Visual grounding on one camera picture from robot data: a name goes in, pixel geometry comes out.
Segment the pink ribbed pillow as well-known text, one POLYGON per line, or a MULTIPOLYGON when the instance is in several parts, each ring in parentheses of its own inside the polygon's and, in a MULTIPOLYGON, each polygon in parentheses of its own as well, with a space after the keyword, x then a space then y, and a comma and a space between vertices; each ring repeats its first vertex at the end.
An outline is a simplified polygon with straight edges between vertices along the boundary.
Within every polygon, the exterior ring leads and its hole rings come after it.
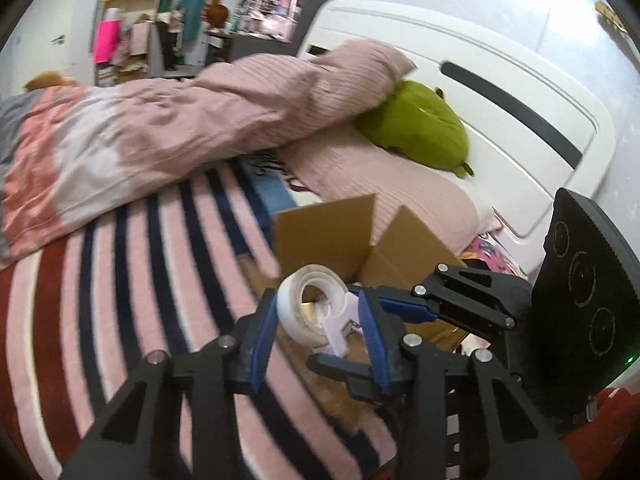
POLYGON ((494 208, 471 181, 390 154, 349 124, 281 146, 277 155, 325 202, 373 195, 375 242, 402 206, 456 255, 477 235, 501 228, 494 208))

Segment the white door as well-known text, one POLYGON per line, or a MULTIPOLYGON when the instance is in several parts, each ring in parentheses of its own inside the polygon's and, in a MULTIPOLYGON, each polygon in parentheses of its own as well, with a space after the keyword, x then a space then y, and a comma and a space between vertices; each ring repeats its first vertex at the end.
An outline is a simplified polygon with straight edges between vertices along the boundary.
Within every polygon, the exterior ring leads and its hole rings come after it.
POLYGON ((15 96, 32 78, 68 63, 73 0, 34 0, 1 51, 1 96, 15 96))

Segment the striped plush bed blanket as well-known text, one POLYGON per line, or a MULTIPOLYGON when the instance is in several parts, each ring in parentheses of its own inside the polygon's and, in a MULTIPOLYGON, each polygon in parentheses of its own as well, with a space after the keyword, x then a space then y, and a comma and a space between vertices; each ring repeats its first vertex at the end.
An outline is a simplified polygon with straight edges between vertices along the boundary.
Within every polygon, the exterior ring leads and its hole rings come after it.
POLYGON ((270 268, 269 225, 300 207, 278 174, 232 159, 4 269, 1 426, 27 470, 58 478, 149 352, 196 351, 253 312, 239 256, 270 268))

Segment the magenta gift bag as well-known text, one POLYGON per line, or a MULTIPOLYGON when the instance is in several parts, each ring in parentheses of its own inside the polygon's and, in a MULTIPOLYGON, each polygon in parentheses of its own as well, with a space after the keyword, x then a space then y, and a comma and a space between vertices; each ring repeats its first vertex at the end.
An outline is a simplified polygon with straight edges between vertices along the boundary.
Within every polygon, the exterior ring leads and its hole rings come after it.
POLYGON ((118 45, 119 29, 119 20, 105 20, 98 25, 92 51, 94 64, 107 63, 111 59, 118 45))

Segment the white bed headboard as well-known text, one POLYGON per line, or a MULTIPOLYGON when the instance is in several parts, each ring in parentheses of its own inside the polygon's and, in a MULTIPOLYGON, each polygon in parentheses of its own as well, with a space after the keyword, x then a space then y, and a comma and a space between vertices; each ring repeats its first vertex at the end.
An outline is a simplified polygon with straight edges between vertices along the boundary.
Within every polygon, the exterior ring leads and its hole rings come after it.
POLYGON ((401 51, 410 79, 442 90, 469 133, 472 182, 502 223, 498 241, 526 274, 544 258, 558 188, 596 194, 616 149, 611 114, 559 67, 477 24, 373 0, 330 0, 299 58, 373 39, 401 51))

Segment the pink grey patchwork duvet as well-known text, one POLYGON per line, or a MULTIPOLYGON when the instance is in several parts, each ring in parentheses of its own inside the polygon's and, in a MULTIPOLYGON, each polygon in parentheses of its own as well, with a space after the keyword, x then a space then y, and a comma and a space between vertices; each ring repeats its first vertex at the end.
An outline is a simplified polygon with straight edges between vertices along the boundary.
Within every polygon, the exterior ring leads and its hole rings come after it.
POLYGON ((379 106, 413 70, 346 42, 256 54, 193 79, 55 86, 1 103, 1 261, 10 264, 210 162, 277 148, 379 106))

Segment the brown cardboard box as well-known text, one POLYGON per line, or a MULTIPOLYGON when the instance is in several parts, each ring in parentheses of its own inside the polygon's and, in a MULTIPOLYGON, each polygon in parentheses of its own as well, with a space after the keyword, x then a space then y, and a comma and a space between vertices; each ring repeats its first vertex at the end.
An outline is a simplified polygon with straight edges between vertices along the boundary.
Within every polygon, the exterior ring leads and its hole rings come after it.
MULTIPOLYGON (((348 198, 279 212, 273 227, 274 252, 265 244, 270 268, 262 270, 250 256, 239 256, 240 268, 258 298, 266 288, 277 288, 285 278, 307 264, 320 264, 346 284, 411 288, 431 274, 439 263, 463 266, 463 262, 406 206, 397 208, 377 230, 379 198, 373 195, 348 198)), ((442 321, 409 323, 424 339, 438 348, 454 350, 467 335, 442 321)), ((311 349, 278 328, 278 347, 311 399, 330 422, 350 436, 369 424, 369 404, 349 399, 344 386, 307 370, 311 349)))

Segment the black desk chair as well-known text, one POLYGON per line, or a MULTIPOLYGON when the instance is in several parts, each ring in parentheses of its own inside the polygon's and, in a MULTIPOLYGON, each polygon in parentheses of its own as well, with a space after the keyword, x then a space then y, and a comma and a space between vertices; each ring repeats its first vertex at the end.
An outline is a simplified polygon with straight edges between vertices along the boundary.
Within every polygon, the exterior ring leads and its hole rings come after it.
POLYGON ((158 42, 160 43, 160 57, 162 58, 162 70, 158 76, 168 79, 192 79, 200 68, 197 65, 186 65, 179 60, 176 50, 177 35, 169 31, 169 25, 163 21, 156 21, 155 28, 158 42))

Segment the brown plush bear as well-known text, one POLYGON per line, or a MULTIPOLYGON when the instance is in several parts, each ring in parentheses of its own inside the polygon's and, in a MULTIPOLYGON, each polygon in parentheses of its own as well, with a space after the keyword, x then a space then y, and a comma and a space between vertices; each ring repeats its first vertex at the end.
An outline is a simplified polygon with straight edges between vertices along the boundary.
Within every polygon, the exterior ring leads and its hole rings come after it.
POLYGON ((39 89, 49 88, 49 87, 75 87, 78 86, 78 81, 74 77, 64 76, 55 70, 47 70, 30 81, 27 81, 24 84, 23 89, 26 92, 31 92, 39 89))

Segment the green plush toy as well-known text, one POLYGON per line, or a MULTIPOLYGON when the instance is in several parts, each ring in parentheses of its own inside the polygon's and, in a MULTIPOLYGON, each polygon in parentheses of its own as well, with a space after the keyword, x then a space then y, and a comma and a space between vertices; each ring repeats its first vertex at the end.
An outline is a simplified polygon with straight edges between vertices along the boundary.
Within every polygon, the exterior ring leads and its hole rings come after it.
POLYGON ((469 135, 458 115, 420 82, 401 81, 377 108, 359 115, 355 128, 384 150, 418 164, 472 177, 469 135))

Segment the dark wall bookshelf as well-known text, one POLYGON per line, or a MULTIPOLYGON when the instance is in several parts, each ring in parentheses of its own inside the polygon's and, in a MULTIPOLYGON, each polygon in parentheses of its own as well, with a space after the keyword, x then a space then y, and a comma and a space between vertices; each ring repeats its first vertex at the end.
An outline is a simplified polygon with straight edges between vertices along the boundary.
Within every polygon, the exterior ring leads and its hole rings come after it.
POLYGON ((320 8, 330 0, 207 0, 206 16, 228 10, 205 33, 206 65, 256 53, 295 54, 320 8))

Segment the yellow white shelf unit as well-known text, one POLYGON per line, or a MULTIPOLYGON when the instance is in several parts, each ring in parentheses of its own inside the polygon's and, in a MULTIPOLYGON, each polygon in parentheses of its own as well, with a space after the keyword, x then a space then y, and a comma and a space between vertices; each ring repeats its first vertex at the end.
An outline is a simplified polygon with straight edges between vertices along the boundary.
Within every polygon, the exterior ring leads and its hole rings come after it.
POLYGON ((108 88, 149 73, 151 32, 160 0, 102 0, 101 21, 119 20, 117 48, 107 63, 94 64, 94 83, 108 88))

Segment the white tape dispenser roll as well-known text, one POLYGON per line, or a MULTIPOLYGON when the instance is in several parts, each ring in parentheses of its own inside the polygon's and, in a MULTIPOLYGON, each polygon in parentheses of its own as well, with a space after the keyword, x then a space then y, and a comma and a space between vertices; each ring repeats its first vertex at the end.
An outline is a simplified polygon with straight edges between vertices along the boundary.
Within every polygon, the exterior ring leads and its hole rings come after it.
POLYGON ((320 264, 303 266, 280 284, 277 309, 285 333, 314 353, 344 358, 348 335, 360 327, 357 295, 320 264))

